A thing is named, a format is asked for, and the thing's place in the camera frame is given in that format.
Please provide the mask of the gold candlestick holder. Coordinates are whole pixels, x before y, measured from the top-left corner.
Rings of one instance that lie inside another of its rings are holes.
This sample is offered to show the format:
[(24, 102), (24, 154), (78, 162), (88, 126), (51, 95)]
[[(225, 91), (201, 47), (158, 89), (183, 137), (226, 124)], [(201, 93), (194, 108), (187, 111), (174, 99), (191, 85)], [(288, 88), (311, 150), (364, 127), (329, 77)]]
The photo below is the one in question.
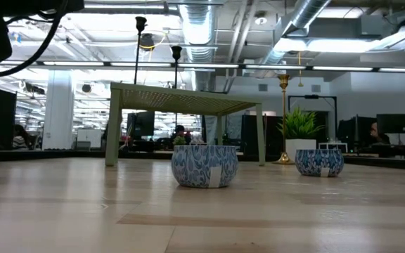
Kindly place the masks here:
[(290, 159), (287, 151), (286, 151), (286, 106), (285, 106), (285, 99), (286, 99), (286, 89), (288, 87), (288, 80), (290, 75), (288, 74), (280, 74), (278, 76), (280, 81), (280, 88), (282, 91), (282, 108), (283, 108), (283, 115), (282, 115), (282, 123), (281, 123), (281, 133), (283, 137), (283, 145), (282, 145), (282, 152), (281, 156), (278, 160), (274, 162), (274, 164), (280, 165), (287, 165), (293, 164), (293, 161)]

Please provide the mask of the black monitor on arm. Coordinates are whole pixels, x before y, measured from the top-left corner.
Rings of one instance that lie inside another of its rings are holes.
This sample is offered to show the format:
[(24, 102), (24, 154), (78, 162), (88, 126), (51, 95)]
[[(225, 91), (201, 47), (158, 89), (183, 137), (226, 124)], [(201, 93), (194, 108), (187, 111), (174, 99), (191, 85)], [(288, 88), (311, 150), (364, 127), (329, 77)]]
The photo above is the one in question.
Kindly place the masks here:
[(405, 134), (405, 114), (377, 114), (378, 132), (381, 134)]

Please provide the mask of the white building column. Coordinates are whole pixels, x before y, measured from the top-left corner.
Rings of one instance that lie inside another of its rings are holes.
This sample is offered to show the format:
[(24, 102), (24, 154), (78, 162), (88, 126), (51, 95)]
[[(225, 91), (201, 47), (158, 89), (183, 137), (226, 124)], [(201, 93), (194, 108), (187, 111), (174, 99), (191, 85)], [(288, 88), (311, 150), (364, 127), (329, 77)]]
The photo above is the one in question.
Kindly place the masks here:
[(43, 150), (68, 150), (72, 146), (75, 84), (71, 70), (49, 70)]

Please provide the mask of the black ceiling device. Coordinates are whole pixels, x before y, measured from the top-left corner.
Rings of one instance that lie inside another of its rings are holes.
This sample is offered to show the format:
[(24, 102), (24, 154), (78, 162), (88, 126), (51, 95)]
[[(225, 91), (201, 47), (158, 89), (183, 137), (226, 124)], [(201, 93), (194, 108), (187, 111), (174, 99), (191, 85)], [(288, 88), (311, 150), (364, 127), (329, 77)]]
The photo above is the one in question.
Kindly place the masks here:
[(151, 33), (142, 34), (140, 37), (140, 49), (152, 51), (155, 47), (153, 35)]

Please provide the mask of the person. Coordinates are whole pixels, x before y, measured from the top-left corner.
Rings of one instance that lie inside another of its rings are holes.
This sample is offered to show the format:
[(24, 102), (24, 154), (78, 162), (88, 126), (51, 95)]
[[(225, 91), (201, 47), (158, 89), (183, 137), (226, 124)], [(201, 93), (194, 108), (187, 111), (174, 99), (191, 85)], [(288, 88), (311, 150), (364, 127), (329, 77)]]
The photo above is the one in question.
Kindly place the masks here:
[(177, 137), (177, 136), (183, 136), (183, 137), (185, 137), (185, 138), (186, 138), (186, 145), (189, 144), (188, 136), (186, 135), (185, 129), (184, 129), (184, 127), (183, 127), (182, 125), (177, 125), (177, 126), (176, 126), (175, 132), (174, 132), (174, 134), (173, 134), (173, 136), (172, 136), (172, 141), (173, 141), (174, 138)]
[(372, 123), (370, 135), (373, 138), (374, 144), (389, 145), (390, 138), (386, 134), (382, 134), (378, 131), (378, 124), (376, 122)]
[(14, 150), (28, 150), (30, 147), (30, 137), (22, 125), (15, 124), (13, 126), (13, 142)]

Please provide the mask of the white cabinet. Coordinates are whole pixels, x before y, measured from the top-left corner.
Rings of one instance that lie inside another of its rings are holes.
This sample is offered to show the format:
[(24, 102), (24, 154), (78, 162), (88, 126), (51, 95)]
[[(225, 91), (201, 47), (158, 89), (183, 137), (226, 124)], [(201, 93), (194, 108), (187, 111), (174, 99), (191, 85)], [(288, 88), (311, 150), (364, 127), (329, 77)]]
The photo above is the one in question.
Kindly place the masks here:
[(76, 148), (101, 148), (102, 131), (100, 129), (79, 129), (77, 131)]

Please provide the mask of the black monitor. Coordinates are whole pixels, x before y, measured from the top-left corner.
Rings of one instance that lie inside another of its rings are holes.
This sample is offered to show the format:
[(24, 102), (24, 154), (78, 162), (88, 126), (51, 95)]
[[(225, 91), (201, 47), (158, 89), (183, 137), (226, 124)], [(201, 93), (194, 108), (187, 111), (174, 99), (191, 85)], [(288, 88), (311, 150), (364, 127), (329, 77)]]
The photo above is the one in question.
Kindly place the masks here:
[(153, 136), (155, 130), (155, 112), (129, 113), (127, 118), (127, 134), (132, 138)]

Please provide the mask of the green perforated metal riser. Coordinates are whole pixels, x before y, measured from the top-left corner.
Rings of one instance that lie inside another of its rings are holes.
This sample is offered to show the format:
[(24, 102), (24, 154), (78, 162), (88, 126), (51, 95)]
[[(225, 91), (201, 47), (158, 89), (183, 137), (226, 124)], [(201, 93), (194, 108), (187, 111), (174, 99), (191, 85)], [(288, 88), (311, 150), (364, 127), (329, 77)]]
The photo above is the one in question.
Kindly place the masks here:
[(172, 112), (187, 115), (210, 115), (217, 117), (217, 143), (222, 144), (221, 118), (234, 112), (255, 108), (257, 122), (257, 147), (259, 165), (266, 162), (262, 102), (256, 98), (231, 96), (204, 91), (167, 89), (138, 84), (110, 84), (110, 108), (108, 119), (105, 165), (117, 164), (123, 109)]

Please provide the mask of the black cabinet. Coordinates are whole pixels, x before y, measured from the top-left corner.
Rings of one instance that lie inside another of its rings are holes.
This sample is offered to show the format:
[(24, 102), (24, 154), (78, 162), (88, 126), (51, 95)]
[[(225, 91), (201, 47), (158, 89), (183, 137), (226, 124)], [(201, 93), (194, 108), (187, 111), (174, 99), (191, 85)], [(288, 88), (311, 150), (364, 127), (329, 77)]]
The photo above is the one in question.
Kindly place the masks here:
[[(278, 129), (282, 117), (263, 116), (266, 159), (277, 158), (283, 151), (283, 137)], [(246, 157), (258, 158), (257, 120), (255, 115), (243, 115), (241, 121), (241, 149)]]

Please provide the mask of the hanging brass pendant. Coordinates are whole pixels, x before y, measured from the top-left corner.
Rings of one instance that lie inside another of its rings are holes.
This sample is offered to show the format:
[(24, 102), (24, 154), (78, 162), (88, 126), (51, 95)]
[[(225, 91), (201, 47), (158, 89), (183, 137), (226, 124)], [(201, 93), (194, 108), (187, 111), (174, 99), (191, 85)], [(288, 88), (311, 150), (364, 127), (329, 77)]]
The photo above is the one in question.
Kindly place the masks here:
[[(299, 51), (298, 53), (297, 53), (297, 57), (298, 57), (298, 65), (302, 65), (302, 59), (301, 59), (301, 51)], [(304, 84), (302, 83), (302, 69), (299, 69), (299, 84), (298, 84), (298, 86), (299, 87), (303, 87), (304, 86)]]

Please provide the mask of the green plant in white pot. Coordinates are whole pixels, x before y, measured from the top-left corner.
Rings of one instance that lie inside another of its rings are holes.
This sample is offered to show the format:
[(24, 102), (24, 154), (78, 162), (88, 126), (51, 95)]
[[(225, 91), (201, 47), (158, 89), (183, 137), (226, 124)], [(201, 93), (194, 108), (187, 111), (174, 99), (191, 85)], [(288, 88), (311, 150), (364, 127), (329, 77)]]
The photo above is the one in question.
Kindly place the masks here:
[(316, 149), (317, 134), (325, 129), (317, 124), (316, 116), (314, 111), (304, 112), (299, 108), (286, 113), (286, 151), (292, 161), (297, 150)]

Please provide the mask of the pair of black monitors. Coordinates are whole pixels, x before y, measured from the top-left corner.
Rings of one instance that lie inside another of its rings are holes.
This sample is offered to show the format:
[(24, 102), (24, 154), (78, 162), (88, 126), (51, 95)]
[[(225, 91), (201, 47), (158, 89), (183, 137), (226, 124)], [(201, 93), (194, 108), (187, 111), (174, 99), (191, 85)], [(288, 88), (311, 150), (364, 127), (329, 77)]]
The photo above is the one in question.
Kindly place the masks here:
[(374, 142), (374, 138), (371, 136), (371, 127), (376, 121), (376, 118), (362, 116), (340, 120), (337, 128), (337, 139), (348, 145), (368, 146)]

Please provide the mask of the ribbed silver air duct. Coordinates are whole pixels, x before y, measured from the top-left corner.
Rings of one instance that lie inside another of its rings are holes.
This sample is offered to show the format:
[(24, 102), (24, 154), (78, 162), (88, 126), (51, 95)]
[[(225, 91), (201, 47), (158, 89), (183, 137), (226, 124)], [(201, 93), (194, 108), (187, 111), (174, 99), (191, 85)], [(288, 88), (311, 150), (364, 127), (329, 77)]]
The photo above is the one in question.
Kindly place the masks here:
[(215, 7), (212, 0), (191, 0), (179, 6), (182, 32), (191, 63), (212, 62), (214, 56)]

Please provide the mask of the smooth silver air duct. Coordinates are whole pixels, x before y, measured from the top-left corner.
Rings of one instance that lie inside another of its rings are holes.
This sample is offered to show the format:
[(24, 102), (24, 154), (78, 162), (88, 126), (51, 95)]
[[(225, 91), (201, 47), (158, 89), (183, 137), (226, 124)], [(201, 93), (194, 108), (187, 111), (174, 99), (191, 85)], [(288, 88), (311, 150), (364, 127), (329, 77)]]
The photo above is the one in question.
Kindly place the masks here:
[(331, 0), (297, 0), (294, 10), (280, 17), (273, 31), (274, 45), (260, 62), (263, 65), (278, 64), (284, 55), (291, 49), (284, 49), (279, 46), (284, 37), (297, 33), (306, 37), (309, 33), (310, 24), (319, 16), (322, 10)]

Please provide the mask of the thin black frame stand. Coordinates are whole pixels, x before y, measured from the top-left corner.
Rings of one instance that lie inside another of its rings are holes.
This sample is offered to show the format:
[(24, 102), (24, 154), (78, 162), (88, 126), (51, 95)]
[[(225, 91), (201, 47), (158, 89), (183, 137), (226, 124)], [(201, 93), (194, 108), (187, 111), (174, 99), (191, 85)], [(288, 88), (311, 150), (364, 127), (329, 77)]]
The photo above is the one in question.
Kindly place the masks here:
[(328, 99), (333, 100), (333, 107), (334, 109), (334, 120), (335, 120), (335, 133), (334, 133), (334, 138), (338, 137), (338, 99), (337, 96), (320, 96), (320, 95), (290, 95), (287, 98), (287, 106), (290, 111), (292, 104), (291, 104), (291, 99), (292, 98), (303, 98), (303, 99), (309, 99), (309, 100), (317, 100), (317, 99), (323, 99), (325, 102), (327, 102)]

